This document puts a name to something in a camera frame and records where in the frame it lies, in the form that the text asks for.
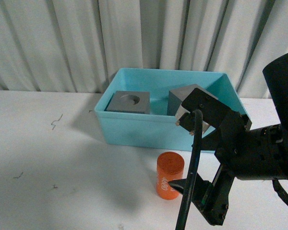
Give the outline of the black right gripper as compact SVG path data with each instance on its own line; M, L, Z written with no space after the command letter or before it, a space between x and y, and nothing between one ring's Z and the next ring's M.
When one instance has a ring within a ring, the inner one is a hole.
M215 131L215 156L232 177L271 180L274 191L288 206L288 193L279 183L288 180L288 110L277 113L280 124L250 130L247 115L229 112ZM168 184L183 194L186 179ZM200 212L211 212L212 191L212 183L197 174L192 203Z

